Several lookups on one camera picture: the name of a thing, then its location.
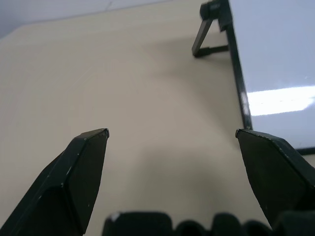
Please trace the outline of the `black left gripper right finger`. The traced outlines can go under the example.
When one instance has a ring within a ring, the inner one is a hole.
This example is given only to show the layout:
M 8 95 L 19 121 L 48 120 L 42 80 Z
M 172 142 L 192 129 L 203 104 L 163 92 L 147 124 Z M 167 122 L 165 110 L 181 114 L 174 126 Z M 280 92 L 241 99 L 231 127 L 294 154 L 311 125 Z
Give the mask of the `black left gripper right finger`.
M 238 129 L 252 191 L 274 231 L 315 231 L 315 168 L 286 140 Z

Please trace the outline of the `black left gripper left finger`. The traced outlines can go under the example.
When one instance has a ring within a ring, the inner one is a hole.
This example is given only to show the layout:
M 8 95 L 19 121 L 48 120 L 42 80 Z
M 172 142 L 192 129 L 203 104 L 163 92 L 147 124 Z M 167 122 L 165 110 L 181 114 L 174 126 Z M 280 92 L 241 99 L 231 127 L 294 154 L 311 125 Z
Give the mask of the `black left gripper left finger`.
M 0 236 L 83 236 L 98 195 L 107 128 L 72 139 L 15 207 Z

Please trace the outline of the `black-framed whiteboard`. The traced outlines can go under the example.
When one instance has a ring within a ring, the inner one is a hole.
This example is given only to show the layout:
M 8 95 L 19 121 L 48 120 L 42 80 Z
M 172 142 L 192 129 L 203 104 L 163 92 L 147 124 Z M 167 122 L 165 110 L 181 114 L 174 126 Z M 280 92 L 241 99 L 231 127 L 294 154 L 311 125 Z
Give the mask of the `black-framed whiteboard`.
M 245 129 L 315 154 L 315 0 L 221 0 Z

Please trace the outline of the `black whiteboard stand leg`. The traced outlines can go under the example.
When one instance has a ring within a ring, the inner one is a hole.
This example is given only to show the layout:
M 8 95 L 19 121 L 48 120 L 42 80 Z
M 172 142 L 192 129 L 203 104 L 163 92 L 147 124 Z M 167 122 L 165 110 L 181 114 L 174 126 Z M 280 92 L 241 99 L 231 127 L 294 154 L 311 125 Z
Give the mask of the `black whiteboard stand leg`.
M 201 4 L 199 13 L 202 21 L 191 49 L 192 55 L 195 58 L 201 58 L 211 54 L 229 51 L 227 45 L 212 48 L 201 47 L 213 20 L 218 19 L 221 14 L 221 0 L 211 0 Z

